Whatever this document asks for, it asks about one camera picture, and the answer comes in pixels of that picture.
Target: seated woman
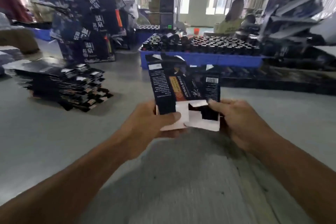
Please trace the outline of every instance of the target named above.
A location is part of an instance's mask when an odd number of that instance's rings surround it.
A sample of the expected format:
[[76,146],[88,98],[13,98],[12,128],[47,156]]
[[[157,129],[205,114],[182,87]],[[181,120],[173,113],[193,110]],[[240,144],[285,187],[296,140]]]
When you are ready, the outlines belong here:
[[220,34],[233,34],[235,33],[244,19],[240,16],[244,9],[243,0],[234,0],[232,2],[231,8],[225,17],[225,20],[221,23],[216,23],[214,26],[214,33]]

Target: forearm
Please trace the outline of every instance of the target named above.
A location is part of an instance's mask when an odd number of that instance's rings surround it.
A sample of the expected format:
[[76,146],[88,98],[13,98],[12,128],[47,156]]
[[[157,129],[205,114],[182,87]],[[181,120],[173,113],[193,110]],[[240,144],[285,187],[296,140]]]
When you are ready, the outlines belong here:
[[0,223],[72,223],[127,160],[123,140],[112,136],[66,169],[1,206]]
[[317,223],[335,223],[336,173],[276,133],[256,144],[255,156]]

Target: hand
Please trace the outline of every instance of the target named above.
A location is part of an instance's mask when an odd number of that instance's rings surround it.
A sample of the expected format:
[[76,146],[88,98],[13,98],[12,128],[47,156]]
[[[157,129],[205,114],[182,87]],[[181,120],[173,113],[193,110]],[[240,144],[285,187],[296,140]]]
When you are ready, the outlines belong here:
[[224,115],[231,139],[247,152],[254,150],[258,141],[275,133],[257,112],[244,100],[209,100],[209,107]]
[[125,143],[128,159],[137,158],[154,138],[176,138],[186,129],[160,131],[181,118],[179,112],[155,115],[155,101],[140,103],[116,133],[121,143]]

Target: person's left hand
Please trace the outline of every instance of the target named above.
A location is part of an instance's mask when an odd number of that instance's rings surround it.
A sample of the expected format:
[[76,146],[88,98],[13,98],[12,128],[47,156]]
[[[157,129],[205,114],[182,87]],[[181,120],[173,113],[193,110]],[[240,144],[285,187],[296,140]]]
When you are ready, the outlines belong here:
[[154,138],[176,138],[186,129],[160,131],[181,118],[179,112],[155,115],[155,101],[140,103],[121,126],[117,134],[126,143],[129,159],[137,158]]

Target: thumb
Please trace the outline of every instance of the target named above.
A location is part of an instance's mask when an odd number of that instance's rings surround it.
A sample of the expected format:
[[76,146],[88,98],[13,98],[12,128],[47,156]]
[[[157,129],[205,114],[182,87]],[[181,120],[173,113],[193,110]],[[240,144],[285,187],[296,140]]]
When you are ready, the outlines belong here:
[[179,112],[173,112],[164,115],[157,115],[155,119],[160,128],[162,128],[177,122],[179,119],[181,119],[181,114]]
[[226,115],[226,113],[228,113],[228,110],[229,110],[229,104],[224,104],[224,103],[221,103],[221,102],[216,102],[212,99],[210,99],[208,101],[208,105],[209,107],[216,111],[216,112],[220,112],[221,114],[223,115]]

